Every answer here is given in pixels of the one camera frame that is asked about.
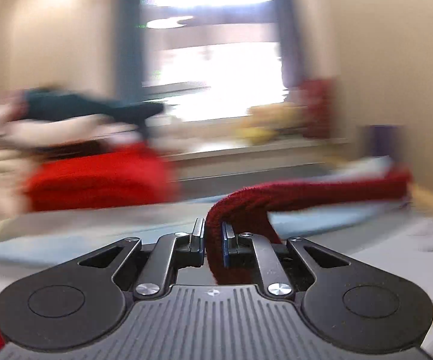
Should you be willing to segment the dark red knit sweater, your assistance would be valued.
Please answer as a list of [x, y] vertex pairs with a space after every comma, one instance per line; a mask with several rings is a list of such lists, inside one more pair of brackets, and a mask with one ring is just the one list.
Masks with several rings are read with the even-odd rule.
[[[16, 281], [0, 295], [0, 359], [418, 359], [433, 311], [413, 283], [300, 237], [279, 241], [266, 215], [397, 200], [410, 174], [262, 184], [205, 219], [204, 262], [169, 292], [137, 299], [155, 244], [126, 238]], [[272, 244], [294, 288], [263, 296], [224, 266], [221, 224]]]

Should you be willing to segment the light blue folded sheet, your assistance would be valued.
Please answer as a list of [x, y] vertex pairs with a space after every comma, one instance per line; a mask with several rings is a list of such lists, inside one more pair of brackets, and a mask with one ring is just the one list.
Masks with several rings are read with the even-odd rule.
[[[151, 244], [167, 233], [190, 232], [232, 187], [278, 176], [339, 179], [317, 164], [191, 180], [194, 195], [183, 202], [102, 210], [46, 211], [0, 222], [0, 275], [18, 276], [64, 263], [128, 236]], [[290, 213], [269, 213], [277, 234], [304, 236], [342, 252], [370, 247], [413, 220], [404, 202], [358, 202], [318, 206]]]

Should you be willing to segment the bright red folded blanket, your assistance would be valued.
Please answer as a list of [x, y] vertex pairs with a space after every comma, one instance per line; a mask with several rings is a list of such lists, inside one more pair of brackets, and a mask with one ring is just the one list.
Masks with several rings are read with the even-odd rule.
[[169, 203], [178, 194], [171, 165], [144, 144], [40, 165], [23, 192], [32, 211]]

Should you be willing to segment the yellow plush toy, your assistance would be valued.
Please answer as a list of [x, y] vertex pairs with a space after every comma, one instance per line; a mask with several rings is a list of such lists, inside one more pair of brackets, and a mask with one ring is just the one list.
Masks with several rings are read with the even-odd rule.
[[248, 109], [235, 129], [238, 139], [250, 146], [267, 144], [282, 137], [298, 135], [305, 125], [305, 107], [280, 102]]

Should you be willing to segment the dark red cushion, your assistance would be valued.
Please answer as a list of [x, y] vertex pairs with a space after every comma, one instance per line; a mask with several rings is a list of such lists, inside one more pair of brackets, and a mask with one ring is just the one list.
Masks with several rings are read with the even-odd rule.
[[302, 135], [308, 139], [328, 140], [334, 124], [334, 80], [306, 80], [299, 86], [303, 107]]

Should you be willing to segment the purple box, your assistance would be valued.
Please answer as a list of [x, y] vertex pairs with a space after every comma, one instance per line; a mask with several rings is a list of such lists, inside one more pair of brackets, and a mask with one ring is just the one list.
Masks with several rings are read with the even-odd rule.
[[359, 148], [364, 157], [389, 157], [397, 164], [404, 159], [404, 126], [369, 124], [359, 128]]

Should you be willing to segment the blue curtain left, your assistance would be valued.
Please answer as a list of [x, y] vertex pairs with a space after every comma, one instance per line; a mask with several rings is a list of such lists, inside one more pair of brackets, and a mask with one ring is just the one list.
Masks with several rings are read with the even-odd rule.
[[143, 57], [141, 0], [117, 0], [116, 95], [125, 103], [142, 102]]

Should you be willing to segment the cream folded blanket stack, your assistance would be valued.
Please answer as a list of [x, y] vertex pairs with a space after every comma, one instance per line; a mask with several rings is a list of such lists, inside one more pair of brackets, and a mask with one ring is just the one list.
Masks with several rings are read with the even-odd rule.
[[22, 152], [0, 149], [0, 220], [14, 218], [29, 209], [23, 190], [36, 169], [37, 163]]

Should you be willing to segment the teal shark plush toy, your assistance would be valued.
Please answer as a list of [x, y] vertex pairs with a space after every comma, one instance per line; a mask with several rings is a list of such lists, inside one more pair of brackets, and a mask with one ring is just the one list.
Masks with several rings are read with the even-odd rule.
[[23, 92], [23, 119], [58, 122], [82, 116], [101, 115], [116, 123], [135, 125], [146, 135], [146, 120], [164, 112], [160, 102], [124, 103], [96, 100], [65, 90], [32, 88]]

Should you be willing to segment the window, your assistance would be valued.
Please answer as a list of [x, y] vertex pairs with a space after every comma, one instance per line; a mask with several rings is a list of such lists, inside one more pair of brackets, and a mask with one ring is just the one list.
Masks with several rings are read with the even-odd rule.
[[142, 91], [183, 121], [281, 103], [276, 0], [140, 0]]

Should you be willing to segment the white folded bedding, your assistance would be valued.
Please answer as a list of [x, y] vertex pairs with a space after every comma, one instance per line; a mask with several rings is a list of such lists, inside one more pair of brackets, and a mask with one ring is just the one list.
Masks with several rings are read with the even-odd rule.
[[8, 121], [8, 106], [0, 105], [0, 146], [45, 152], [71, 145], [101, 144], [115, 149], [143, 141], [134, 125], [117, 123], [105, 115], [87, 115], [57, 122], [21, 119]]

